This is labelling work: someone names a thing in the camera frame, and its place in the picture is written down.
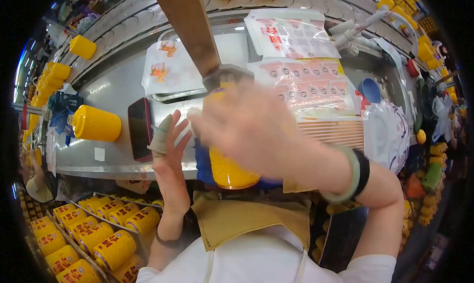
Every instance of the faucet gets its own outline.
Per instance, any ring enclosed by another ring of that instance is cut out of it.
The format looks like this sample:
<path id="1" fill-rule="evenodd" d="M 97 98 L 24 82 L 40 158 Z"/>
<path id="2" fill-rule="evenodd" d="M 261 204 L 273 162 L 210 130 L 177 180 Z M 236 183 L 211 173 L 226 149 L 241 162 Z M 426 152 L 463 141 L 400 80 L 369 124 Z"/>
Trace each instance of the faucet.
<path id="1" fill-rule="evenodd" d="M 381 9 L 376 11 L 375 14 L 371 15 L 368 17 L 363 23 L 355 25 L 353 21 L 346 21 L 344 23 L 338 24 L 332 28 L 329 29 L 329 32 L 335 34 L 339 34 L 336 37 L 336 40 L 334 42 L 334 46 L 336 49 L 339 51 L 341 49 L 348 49 L 349 53 L 354 54 L 358 53 L 355 51 L 353 48 L 355 46 L 352 45 L 353 41 L 356 42 L 361 42 L 361 39 L 356 37 L 361 31 L 365 30 L 367 27 L 370 25 L 374 24 L 376 21 L 381 20 L 385 17 L 392 17 L 400 22 L 402 22 L 410 31 L 410 35 L 412 37 L 412 53 L 416 57 L 418 56 L 418 38 L 415 29 L 410 25 L 410 23 L 403 18 L 400 14 L 397 14 L 393 11 L 390 11 L 388 9 L 387 5 L 383 5 Z"/>

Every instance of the blue bowl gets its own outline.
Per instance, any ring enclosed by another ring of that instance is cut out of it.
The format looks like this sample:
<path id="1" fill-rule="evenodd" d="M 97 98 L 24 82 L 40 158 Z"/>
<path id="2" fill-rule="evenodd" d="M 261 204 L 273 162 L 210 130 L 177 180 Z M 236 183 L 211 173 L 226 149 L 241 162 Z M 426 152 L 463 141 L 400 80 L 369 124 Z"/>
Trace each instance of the blue bowl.
<path id="1" fill-rule="evenodd" d="M 359 83 L 359 92 L 370 103 L 379 103 L 382 101 L 379 86 L 371 78 L 366 77 Z"/>

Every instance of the apron strap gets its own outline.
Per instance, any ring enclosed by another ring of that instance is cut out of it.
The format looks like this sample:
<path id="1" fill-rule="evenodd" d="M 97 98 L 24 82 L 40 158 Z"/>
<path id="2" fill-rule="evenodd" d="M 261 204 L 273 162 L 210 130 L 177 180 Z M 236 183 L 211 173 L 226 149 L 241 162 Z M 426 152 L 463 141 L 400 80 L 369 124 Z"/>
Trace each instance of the apron strap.
<path id="1" fill-rule="evenodd" d="M 214 266 L 214 251 L 207 251 L 208 265 L 206 268 L 206 275 L 204 276 L 203 283 L 209 283 L 210 275 L 212 274 L 212 267 Z"/>
<path id="2" fill-rule="evenodd" d="M 308 251 L 303 250 L 303 258 L 301 259 L 301 262 L 299 263 L 299 268 L 298 272 L 296 273 L 295 280 L 293 283 L 301 283 L 303 280 L 303 273 L 304 273 L 304 266 L 306 264 L 306 257 L 308 257 Z"/>

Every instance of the yellow apron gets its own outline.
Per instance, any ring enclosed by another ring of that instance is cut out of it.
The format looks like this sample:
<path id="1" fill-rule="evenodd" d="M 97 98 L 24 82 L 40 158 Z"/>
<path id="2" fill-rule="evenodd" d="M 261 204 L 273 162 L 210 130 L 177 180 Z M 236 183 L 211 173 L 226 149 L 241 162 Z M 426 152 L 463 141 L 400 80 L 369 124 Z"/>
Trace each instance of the yellow apron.
<path id="1" fill-rule="evenodd" d="M 301 282 L 310 247 L 311 201 L 260 203 L 219 200 L 214 191 L 195 191 L 193 200 L 191 208 L 196 214 L 204 249 L 208 254 L 204 283 L 209 283 L 217 247 L 242 234 L 274 225 L 286 227 L 303 245 L 303 256 L 293 283 Z"/>

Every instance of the red phone case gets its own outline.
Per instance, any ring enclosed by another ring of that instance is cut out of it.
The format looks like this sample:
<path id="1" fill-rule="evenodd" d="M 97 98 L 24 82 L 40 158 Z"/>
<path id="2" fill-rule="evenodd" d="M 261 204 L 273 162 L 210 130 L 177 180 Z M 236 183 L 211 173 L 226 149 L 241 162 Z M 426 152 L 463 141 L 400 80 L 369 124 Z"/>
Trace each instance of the red phone case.
<path id="1" fill-rule="evenodd" d="M 148 134 L 148 144 L 151 143 L 151 139 L 152 139 L 152 133 L 151 133 L 151 125 L 150 125 L 150 107 L 148 106 L 148 99 L 146 97 L 143 97 L 135 102 L 133 102 L 128 108 L 127 108 L 127 117 L 128 117 L 128 121 L 130 122 L 130 108 L 136 104 L 136 103 L 139 103 L 140 101 L 143 101 L 143 103 L 145 104 L 145 119 L 146 121 L 148 122 L 148 124 L 146 125 L 146 132 Z M 148 156 L 144 156 L 144 157 L 141 157 L 141 158 L 137 158 L 133 152 L 133 145 L 132 145 L 132 138 L 131 138 L 131 131 L 130 131 L 130 124 L 128 124 L 128 132 L 130 134 L 130 145 L 132 146 L 132 155 L 133 155 L 133 159 L 135 161 L 139 161 L 139 162 L 149 162 L 153 159 L 153 156 L 151 155 L 151 151 L 150 151 L 150 154 Z"/>

